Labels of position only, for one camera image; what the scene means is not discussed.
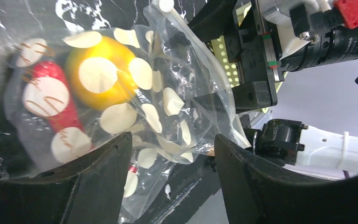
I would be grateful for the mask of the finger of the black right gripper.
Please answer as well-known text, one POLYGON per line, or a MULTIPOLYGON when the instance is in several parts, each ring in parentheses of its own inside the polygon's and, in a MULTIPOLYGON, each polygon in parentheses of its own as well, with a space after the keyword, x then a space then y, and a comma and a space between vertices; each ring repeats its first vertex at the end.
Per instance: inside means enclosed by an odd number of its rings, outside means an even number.
POLYGON ((209 0, 188 23, 189 28, 202 41, 219 38, 234 23, 237 0, 209 0))

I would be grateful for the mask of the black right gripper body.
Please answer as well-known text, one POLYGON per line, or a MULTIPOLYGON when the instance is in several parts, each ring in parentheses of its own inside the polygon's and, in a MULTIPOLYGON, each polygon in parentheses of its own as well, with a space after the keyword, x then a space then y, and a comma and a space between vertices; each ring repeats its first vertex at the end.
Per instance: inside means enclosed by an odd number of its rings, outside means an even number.
POLYGON ((275 106, 275 84, 284 81, 277 28, 263 18, 261 3, 251 1, 242 22, 233 11, 223 33, 227 58, 235 63, 240 82, 232 89, 237 113, 275 106))

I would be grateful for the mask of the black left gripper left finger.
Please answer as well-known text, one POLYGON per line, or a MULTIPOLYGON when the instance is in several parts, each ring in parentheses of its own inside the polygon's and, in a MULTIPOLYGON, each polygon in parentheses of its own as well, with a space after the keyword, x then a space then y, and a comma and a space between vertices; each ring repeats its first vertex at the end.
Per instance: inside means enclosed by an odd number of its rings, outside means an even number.
POLYGON ((0 180, 0 224, 116 224, 132 134, 34 178, 0 180))

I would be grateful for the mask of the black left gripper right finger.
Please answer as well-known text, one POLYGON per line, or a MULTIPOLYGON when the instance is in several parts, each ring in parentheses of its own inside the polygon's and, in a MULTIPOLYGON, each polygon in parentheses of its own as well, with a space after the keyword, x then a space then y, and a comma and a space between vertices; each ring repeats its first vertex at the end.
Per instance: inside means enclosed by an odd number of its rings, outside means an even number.
POLYGON ((215 161, 231 224, 358 224, 358 175, 328 181, 277 166, 218 134, 215 161))

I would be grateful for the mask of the fake red chili pepper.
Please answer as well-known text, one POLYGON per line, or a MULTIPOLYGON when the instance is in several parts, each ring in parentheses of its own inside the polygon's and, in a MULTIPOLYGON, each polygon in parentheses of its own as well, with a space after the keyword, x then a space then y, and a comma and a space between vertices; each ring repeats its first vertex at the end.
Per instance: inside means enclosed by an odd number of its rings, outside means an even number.
POLYGON ((43 90, 47 93, 43 93, 42 98, 53 130, 59 132, 64 128, 76 127, 84 131, 61 66, 53 61, 39 62, 33 67, 33 76, 45 85, 43 90))

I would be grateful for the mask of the clear polka dot zip bag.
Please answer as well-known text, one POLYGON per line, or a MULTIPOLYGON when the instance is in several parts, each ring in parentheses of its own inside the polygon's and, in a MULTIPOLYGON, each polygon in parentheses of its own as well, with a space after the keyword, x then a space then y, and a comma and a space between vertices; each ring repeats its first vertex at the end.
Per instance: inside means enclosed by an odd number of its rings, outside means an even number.
POLYGON ((222 134, 248 147, 217 59, 174 9, 154 0, 148 26, 46 32, 18 45, 4 112, 41 171, 132 133, 119 223, 149 208, 176 164, 222 134))

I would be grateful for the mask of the fake yellow lemon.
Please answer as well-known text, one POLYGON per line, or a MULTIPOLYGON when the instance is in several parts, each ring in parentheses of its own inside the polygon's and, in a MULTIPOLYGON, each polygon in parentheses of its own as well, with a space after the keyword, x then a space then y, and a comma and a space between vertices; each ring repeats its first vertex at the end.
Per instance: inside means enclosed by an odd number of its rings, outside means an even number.
POLYGON ((65 64, 71 90, 85 106, 95 110, 131 100, 138 86, 128 66, 133 52, 103 35, 67 40, 72 47, 65 64))

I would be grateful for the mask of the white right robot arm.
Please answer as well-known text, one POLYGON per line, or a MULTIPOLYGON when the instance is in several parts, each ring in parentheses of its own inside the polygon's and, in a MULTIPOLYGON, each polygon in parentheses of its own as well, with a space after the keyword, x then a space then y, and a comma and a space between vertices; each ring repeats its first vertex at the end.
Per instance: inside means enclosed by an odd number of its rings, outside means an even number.
POLYGON ((331 118, 339 125, 355 124, 358 118, 358 93, 346 84, 350 68, 337 71, 316 70, 316 66, 334 62, 344 46, 358 41, 358 28, 333 28, 316 44, 306 44, 299 53, 289 57, 289 64, 280 60, 269 65, 268 54, 281 56, 277 26, 264 22, 259 1, 239 23, 234 14, 234 0, 211 0, 191 20, 189 27, 203 42, 223 36, 228 48, 228 60, 239 69, 240 85, 233 88, 237 113, 275 106, 275 71, 298 71, 311 68, 312 76, 296 79, 284 90, 291 120, 272 119, 262 130, 255 152, 266 160, 277 162, 285 169, 300 174, 322 176, 324 171, 358 174, 358 137, 332 133, 306 126, 300 119, 315 112, 320 121, 331 118))

